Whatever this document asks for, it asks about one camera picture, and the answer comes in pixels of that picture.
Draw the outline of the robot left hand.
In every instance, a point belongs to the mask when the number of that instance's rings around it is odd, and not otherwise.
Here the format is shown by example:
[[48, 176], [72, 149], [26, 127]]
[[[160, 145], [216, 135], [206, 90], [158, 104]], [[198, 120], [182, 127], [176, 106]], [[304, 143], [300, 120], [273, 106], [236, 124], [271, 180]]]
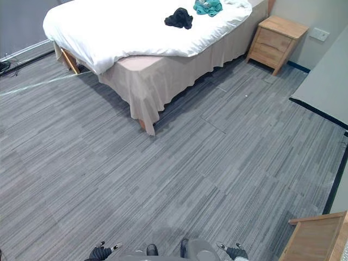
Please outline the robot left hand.
[[89, 254], [88, 260], [106, 260], [114, 251], [118, 250], [123, 243], [116, 243], [112, 247], [104, 247], [105, 241], [98, 243]]

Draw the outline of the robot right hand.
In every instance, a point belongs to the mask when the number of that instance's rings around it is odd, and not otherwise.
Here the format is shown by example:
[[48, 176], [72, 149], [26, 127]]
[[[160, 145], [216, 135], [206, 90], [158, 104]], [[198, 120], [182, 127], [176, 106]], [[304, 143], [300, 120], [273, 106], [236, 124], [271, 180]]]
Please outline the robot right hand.
[[249, 260], [247, 252], [239, 243], [236, 243], [236, 247], [227, 247], [221, 242], [217, 242], [216, 245], [218, 248], [225, 251], [232, 260]]

